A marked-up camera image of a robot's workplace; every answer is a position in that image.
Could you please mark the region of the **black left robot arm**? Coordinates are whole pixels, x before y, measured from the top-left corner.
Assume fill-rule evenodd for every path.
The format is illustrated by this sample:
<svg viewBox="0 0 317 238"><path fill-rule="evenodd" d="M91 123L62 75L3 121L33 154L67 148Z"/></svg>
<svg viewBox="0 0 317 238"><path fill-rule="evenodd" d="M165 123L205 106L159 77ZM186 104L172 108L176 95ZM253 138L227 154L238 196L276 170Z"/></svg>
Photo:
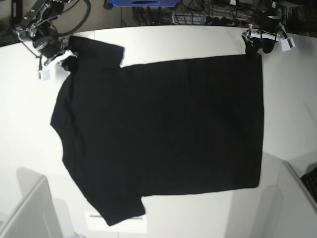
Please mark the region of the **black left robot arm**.
<svg viewBox="0 0 317 238"><path fill-rule="evenodd" d="M282 24L285 16L282 4L277 0L265 0L264 6L260 15L260 39L263 52L271 53L276 43L281 45L283 52L295 48L293 38L288 36Z"/></svg>

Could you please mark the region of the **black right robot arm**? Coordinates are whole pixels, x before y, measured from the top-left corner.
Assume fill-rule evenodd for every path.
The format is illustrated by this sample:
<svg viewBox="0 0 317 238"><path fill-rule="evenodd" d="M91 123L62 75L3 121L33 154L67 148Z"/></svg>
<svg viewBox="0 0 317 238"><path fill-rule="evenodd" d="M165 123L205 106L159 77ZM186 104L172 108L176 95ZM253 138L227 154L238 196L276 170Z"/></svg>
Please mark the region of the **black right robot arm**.
<svg viewBox="0 0 317 238"><path fill-rule="evenodd" d="M59 33L51 28L53 21L72 10L78 2L65 9L68 0L37 0L24 15L20 23L13 29L13 35L21 42L31 42L38 54L40 66L60 64L65 70L76 62L78 53L74 51L69 37L75 33L87 20L91 12L91 3L84 1L87 6L82 20L71 30Z"/></svg>

